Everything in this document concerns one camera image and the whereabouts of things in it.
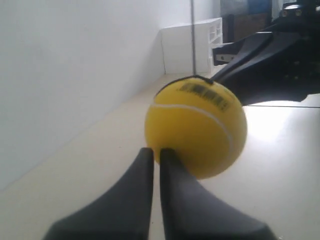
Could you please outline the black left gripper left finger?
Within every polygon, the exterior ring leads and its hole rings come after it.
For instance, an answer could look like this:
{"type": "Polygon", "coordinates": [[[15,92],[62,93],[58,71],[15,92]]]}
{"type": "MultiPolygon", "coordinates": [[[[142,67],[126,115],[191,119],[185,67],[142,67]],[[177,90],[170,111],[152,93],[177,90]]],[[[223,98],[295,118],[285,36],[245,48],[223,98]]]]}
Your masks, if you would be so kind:
{"type": "Polygon", "coordinates": [[[154,154],[143,147],[125,174],[102,196],[56,221],[46,240],[147,240],[154,186],[154,154]]]}

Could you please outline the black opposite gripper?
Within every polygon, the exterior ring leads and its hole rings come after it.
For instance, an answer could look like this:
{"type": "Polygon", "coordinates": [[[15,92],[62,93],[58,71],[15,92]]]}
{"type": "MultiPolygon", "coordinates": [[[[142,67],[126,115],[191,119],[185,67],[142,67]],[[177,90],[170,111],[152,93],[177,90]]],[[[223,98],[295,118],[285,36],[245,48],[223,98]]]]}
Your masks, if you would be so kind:
{"type": "Polygon", "coordinates": [[[286,4],[275,23],[212,49],[212,80],[244,105],[301,102],[320,91],[320,12],[317,0],[286,4]]]}

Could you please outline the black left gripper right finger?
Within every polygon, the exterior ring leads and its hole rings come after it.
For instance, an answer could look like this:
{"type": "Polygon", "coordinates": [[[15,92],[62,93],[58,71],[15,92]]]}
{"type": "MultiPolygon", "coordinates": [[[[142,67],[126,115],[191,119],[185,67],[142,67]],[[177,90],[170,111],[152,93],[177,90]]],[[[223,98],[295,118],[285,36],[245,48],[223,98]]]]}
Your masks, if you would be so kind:
{"type": "Polygon", "coordinates": [[[174,150],[160,151],[160,200],[167,240],[275,240],[269,226],[223,202],[190,175],[174,150]]]}

